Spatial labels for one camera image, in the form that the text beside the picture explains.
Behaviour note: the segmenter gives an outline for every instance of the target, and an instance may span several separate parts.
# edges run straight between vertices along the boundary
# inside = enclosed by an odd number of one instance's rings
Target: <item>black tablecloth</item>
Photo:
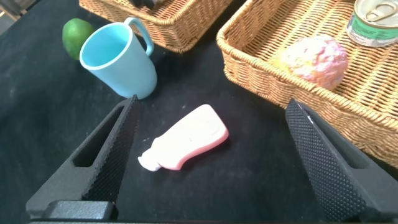
[[[319,207],[284,110],[229,82],[216,31],[183,55],[156,48],[158,85],[143,112],[117,206],[122,220],[317,221]],[[77,0],[42,0],[0,36],[0,223],[22,223],[24,206],[123,98],[62,47],[66,21],[108,23]],[[208,103],[230,132],[179,172],[149,172],[137,156],[180,118]]]

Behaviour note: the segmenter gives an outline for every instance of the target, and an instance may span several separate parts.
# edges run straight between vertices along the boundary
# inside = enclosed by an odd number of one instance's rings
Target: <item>textured gripper pad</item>
[[[114,124],[118,128],[108,136],[111,139],[108,145],[104,146],[109,147],[105,154],[106,159],[97,165],[94,176],[83,193],[83,200],[116,203],[139,122],[140,105],[141,103],[134,97],[134,100],[129,105],[126,105],[127,110],[124,116],[119,117],[116,124]]]
[[[313,127],[308,114],[298,104],[290,103],[286,119],[326,219],[342,222],[352,220],[364,212],[365,200],[337,163],[336,155],[331,153]]]

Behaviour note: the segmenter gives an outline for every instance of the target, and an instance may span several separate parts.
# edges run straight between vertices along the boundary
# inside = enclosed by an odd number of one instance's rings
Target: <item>mug handle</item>
[[[135,18],[135,17],[128,17],[124,21],[124,23],[127,25],[134,24],[137,27],[138,31],[142,34],[142,37],[144,38],[145,43],[147,44],[146,54],[148,56],[150,56],[152,54],[152,52],[154,51],[154,42],[150,38],[150,35],[149,35],[148,31],[145,29],[141,20],[139,20],[138,18]]]

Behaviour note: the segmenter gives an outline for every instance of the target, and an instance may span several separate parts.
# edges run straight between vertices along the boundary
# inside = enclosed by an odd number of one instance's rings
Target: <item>woven basket rim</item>
[[[319,97],[328,100],[329,102],[333,103],[335,106],[341,108],[344,111],[347,111],[349,113],[354,113],[364,119],[367,119],[368,121],[371,121],[372,123],[378,126],[382,126],[384,128],[390,129],[391,131],[398,132],[398,119],[392,116],[388,116],[384,113],[378,112],[372,108],[367,108],[360,103],[351,101],[343,96],[333,93],[330,90],[319,87],[314,83],[310,83],[301,78],[286,74],[285,72],[272,66],[266,61],[257,57],[253,57],[241,50],[238,50],[230,46],[226,41],[226,36],[228,35],[228,31],[233,25],[235,25],[236,21],[242,18],[244,13],[250,9],[254,1],[255,0],[247,0],[217,33],[216,41],[219,48],[223,51],[223,53],[228,54],[233,58],[239,59],[253,68],[271,73],[275,75],[277,78],[283,80],[284,82],[291,83],[301,89],[307,90],[311,93],[315,93]]]
[[[195,6],[196,4],[198,4],[200,2],[200,0],[188,0],[187,3],[178,10],[178,12],[176,14],[174,14],[173,16],[167,18],[167,19],[161,19],[161,18],[157,18],[155,16],[152,15],[148,15],[147,13],[141,12],[137,9],[131,9],[128,8],[126,6],[122,6],[112,0],[99,0],[105,4],[110,4],[114,7],[118,7],[120,9],[122,9],[123,11],[126,11],[128,14],[130,14],[131,16],[137,16],[141,19],[145,19],[149,22],[154,23],[155,25],[158,26],[172,26],[174,25],[179,19],[181,19],[183,16],[185,16],[188,11]]]

